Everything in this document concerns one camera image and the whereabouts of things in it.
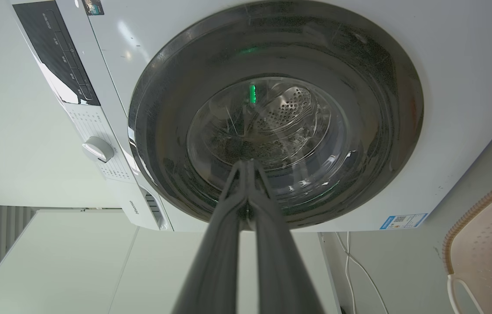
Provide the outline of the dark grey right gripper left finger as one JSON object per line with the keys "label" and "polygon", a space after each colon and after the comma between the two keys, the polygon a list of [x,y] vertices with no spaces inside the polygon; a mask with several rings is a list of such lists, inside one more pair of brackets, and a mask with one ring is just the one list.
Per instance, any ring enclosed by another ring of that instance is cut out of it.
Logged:
{"label": "dark grey right gripper left finger", "polygon": [[173,314],[234,314],[237,303],[239,234],[246,204],[246,161],[226,181]]}

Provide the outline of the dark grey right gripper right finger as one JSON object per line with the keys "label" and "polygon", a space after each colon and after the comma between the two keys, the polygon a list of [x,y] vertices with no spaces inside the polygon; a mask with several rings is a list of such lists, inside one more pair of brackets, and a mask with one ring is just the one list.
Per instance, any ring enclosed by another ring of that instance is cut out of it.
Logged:
{"label": "dark grey right gripper right finger", "polygon": [[256,235],[259,312],[323,314],[324,308],[260,163],[246,162],[247,222]]}

